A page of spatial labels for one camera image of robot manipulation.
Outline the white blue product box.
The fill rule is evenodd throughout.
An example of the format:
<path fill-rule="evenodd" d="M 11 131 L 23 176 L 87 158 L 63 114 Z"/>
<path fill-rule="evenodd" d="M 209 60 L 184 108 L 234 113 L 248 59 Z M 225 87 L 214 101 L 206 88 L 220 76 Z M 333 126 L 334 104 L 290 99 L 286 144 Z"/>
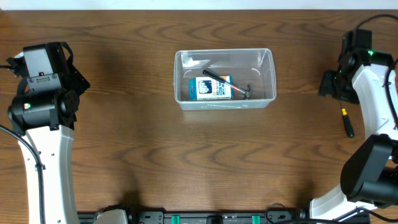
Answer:
<path fill-rule="evenodd" d="M 189 80 L 188 93 L 190 101 L 232 100 L 233 89 L 210 77 L 194 77 Z"/>

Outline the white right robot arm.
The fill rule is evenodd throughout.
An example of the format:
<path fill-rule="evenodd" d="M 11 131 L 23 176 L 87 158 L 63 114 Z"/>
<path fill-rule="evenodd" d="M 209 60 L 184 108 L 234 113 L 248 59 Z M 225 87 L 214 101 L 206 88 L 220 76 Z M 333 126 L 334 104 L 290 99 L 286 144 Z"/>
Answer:
<path fill-rule="evenodd" d="M 342 223 L 360 213 L 397 205 L 397 90 L 392 55 L 372 49 L 372 32 L 343 36 L 338 69 L 324 72 L 320 96 L 359 104 L 365 141 L 346 161 L 340 183 L 310 202 L 312 220 Z"/>

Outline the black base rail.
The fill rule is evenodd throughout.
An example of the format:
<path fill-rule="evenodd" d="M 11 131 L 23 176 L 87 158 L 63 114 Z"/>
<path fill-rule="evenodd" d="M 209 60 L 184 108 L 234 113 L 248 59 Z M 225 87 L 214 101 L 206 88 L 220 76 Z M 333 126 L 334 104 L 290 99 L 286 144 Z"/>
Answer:
<path fill-rule="evenodd" d="M 100 212 L 79 212 L 80 223 L 132 223 L 132 224 L 257 224 L 257 223 L 311 223 L 306 209 L 270 207 L 264 212 L 231 213 L 172 213 L 166 211 L 136 212 L 122 205 L 112 205 Z"/>

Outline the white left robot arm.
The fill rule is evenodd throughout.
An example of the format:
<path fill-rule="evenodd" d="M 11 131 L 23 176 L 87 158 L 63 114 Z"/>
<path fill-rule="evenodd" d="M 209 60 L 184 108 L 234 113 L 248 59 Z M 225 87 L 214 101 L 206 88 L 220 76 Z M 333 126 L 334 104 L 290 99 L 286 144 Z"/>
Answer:
<path fill-rule="evenodd" d="M 66 42 L 24 47 L 7 63 L 22 78 L 7 113 L 24 158 L 29 223 L 78 223 L 72 146 L 80 96 L 90 84 Z"/>

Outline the small black-handled hammer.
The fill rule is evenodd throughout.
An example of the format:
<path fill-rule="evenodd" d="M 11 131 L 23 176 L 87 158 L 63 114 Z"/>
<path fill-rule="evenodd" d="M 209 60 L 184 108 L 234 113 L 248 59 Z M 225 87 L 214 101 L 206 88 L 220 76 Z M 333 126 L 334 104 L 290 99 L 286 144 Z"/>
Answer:
<path fill-rule="evenodd" d="M 220 83 L 228 85 L 231 88 L 233 88 L 234 90 L 237 90 L 237 91 L 241 92 L 244 95 L 244 99 L 245 100 L 248 100 L 248 99 L 250 99 L 252 97 L 252 90 L 251 90 L 251 85 L 250 84 L 248 84 L 248 88 L 246 90 L 246 89 L 241 88 L 240 86 L 238 86 L 238 85 L 236 85 L 234 83 L 231 83 L 231 82 L 227 81 L 226 79 L 222 78 L 221 76 L 218 76 L 218 75 L 216 75 L 216 74 L 214 74 L 214 73 L 212 73 L 212 72 L 210 72 L 208 70 L 203 70 L 202 74 L 204 74 L 204 75 L 206 75 L 206 76 L 208 76 L 208 77 L 210 77 L 210 78 L 212 78 L 212 79 L 214 79 L 214 80 L 216 80 L 216 81 L 218 81 Z"/>

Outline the black yellow screwdriver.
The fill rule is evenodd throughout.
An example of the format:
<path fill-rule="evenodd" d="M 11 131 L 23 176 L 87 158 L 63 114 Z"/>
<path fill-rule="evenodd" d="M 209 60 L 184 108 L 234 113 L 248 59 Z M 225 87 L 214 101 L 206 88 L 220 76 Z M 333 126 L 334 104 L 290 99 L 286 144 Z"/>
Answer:
<path fill-rule="evenodd" d="M 342 120 L 343 120 L 343 124 L 344 124 L 346 135 L 349 138 L 354 138 L 355 137 L 354 129 L 353 129 L 352 125 L 351 125 L 351 121 L 349 119 L 349 116 L 348 116 L 348 113 L 346 111 L 346 108 L 343 107 L 341 101 L 339 101 L 339 104 L 340 104 L 340 108 L 341 108 L 341 116 L 342 116 Z"/>

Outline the silver combination wrench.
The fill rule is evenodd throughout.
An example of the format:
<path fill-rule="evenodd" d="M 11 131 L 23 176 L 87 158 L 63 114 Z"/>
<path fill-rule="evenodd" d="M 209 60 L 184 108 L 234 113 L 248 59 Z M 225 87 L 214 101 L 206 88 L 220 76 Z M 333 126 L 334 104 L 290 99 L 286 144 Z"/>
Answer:
<path fill-rule="evenodd" d="M 242 103 L 207 103 L 201 106 L 202 110 L 236 110 L 247 108 L 249 108 L 249 105 Z"/>

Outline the clear plastic container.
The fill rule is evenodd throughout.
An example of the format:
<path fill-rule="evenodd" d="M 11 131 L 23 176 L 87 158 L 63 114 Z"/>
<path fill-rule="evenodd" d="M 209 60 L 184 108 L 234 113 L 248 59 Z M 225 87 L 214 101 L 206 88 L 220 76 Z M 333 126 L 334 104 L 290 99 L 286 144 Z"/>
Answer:
<path fill-rule="evenodd" d="M 233 89 L 232 100 L 190 101 L 189 80 L 207 77 L 203 70 L 246 90 L 250 84 L 252 97 L 245 100 L 241 92 Z M 207 103 L 242 103 L 249 105 L 247 109 L 265 108 L 277 96 L 272 52 L 267 48 L 180 50 L 174 60 L 174 92 L 182 110 L 202 110 L 201 106 Z"/>

